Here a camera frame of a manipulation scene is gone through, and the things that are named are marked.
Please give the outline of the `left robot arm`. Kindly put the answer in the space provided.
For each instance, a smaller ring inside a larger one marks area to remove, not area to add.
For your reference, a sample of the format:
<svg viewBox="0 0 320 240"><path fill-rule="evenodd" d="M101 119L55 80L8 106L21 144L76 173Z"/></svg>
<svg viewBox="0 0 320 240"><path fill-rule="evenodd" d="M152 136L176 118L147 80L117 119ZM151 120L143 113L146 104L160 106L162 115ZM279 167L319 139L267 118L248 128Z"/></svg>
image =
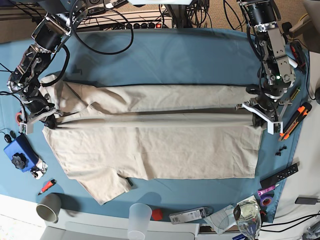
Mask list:
<svg viewBox="0 0 320 240"><path fill-rule="evenodd" d="M254 127L265 127L272 135L283 133L282 117L289 101L283 103L281 113L277 108L294 85L296 75L278 26L280 12L273 0L239 0L237 3L247 24L248 42L260 61L258 83L246 87L246 92L254 97L240 107L252 113Z"/></svg>

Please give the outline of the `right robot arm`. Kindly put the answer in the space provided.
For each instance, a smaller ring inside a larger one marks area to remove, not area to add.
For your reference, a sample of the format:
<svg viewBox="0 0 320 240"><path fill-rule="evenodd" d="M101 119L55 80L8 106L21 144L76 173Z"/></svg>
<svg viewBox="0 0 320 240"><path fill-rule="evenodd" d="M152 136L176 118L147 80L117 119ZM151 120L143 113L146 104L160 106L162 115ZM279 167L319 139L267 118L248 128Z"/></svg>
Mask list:
<svg viewBox="0 0 320 240"><path fill-rule="evenodd" d="M59 0L43 0L39 5L46 11L46 15L31 35L34 43L24 52L7 81L9 92L2 93L19 96L19 131L26 135L33 132L37 121L51 129L56 126L55 115L60 114L60 110L42 95L40 88L52 86L63 77L70 60L65 43L88 13L85 0L73 1L70 9L66 9ZM66 57L59 76L49 83L40 83L39 76L52 63L60 49L64 49Z"/></svg>

